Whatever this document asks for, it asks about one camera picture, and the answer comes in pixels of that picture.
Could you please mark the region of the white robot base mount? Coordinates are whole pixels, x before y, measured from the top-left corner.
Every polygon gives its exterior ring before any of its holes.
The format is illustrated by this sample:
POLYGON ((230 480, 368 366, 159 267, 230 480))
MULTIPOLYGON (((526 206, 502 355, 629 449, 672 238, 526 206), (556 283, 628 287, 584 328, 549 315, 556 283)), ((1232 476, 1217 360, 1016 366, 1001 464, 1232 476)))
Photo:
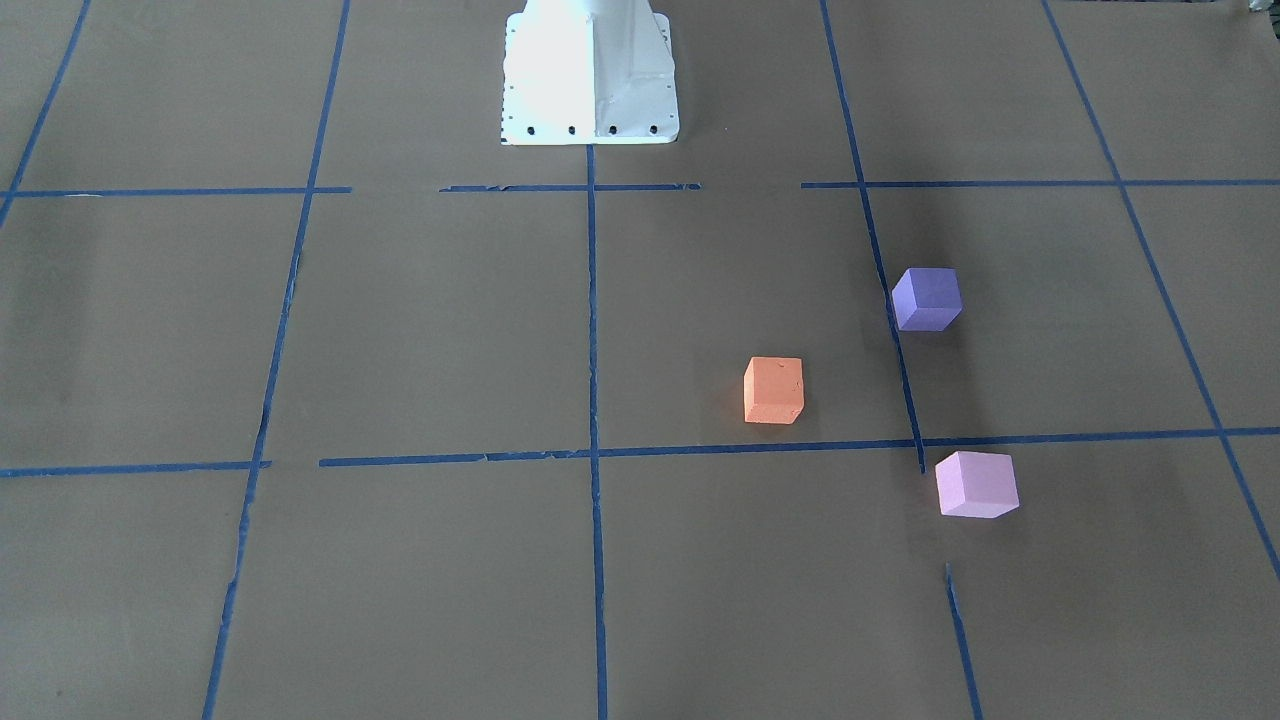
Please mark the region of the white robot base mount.
POLYGON ((673 143, 669 18, 648 1, 527 1, 506 19, 500 142, 673 143))

